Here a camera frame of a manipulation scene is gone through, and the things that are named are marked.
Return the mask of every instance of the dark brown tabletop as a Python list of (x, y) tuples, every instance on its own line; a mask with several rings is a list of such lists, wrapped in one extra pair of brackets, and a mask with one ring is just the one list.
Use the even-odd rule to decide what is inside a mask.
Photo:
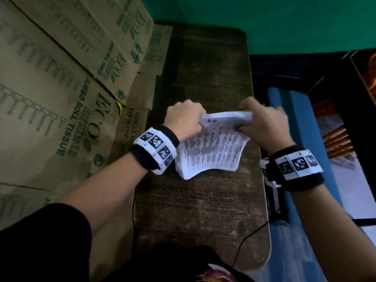
[[(162, 123), (167, 107), (177, 101), (191, 99), (216, 113), (237, 110), (252, 95), (244, 32), (174, 24), (147, 127)], [(173, 163), (163, 175), (149, 174), (136, 189), (135, 251), (161, 242), (204, 244), (232, 265), (242, 239), (268, 220), (259, 160), (260, 150), (250, 141), (236, 172), (208, 170), (183, 180)], [(257, 269), (270, 251), (269, 228), (264, 227), (243, 244), (235, 268)]]

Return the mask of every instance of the stack of paper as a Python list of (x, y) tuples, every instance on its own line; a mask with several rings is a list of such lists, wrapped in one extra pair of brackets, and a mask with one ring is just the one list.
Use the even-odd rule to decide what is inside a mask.
[(250, 138), (234, 128), (251, 121), (251, 112), (203, 115), (201, 133), (181, 142), (177, 148), (176, 171), (185, 180), (208, 169), (236, 171), (241, 152)]

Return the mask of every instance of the green backdrop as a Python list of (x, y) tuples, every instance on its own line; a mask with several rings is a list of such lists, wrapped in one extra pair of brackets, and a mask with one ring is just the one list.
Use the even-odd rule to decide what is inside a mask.
[(240, 28), (250, 54), (376, 48), (376, 0), (143, 0), (152, 18)]

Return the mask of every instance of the person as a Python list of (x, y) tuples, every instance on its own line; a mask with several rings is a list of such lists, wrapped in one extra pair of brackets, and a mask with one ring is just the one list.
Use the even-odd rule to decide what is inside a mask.
[[(242, 101), (240, 108), (252, 111), (253, 121), (239, 130), (268, 154), (295, 146), (281, 108), (264, 107), (253, 97)], [(163, 126), (181, 142), (201, 131), (199, 120), (204, 113), (199, 103), (176, 103), (167, 109)], [(60, 203), (47, 205), (0, 232), (1, 280), (88, 281), (92, 237), (148, 173), (145, 163), (136, 158), (135, 153), (126, 154)], [(325, 185), (303, 186), (291, 194), (327, 280), (376, 280), (374, 245)], [(181, 250), (172, 245), (156, 246), (105, 278), (107, 282), (128, 280), (252, 281), (225, 265), (209, 247)]]

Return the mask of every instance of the white floor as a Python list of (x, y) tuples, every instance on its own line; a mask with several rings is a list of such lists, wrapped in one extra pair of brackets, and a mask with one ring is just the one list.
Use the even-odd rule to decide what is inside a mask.
[[(339, 117), (318, 119), (322, 135), (342, 124)], [(345, 210), (353, 218), (376, 218), (376, 203), (356, 155), (331, 160)], [(376, 226), (363, 227), (364, 232), (376, 245)]]

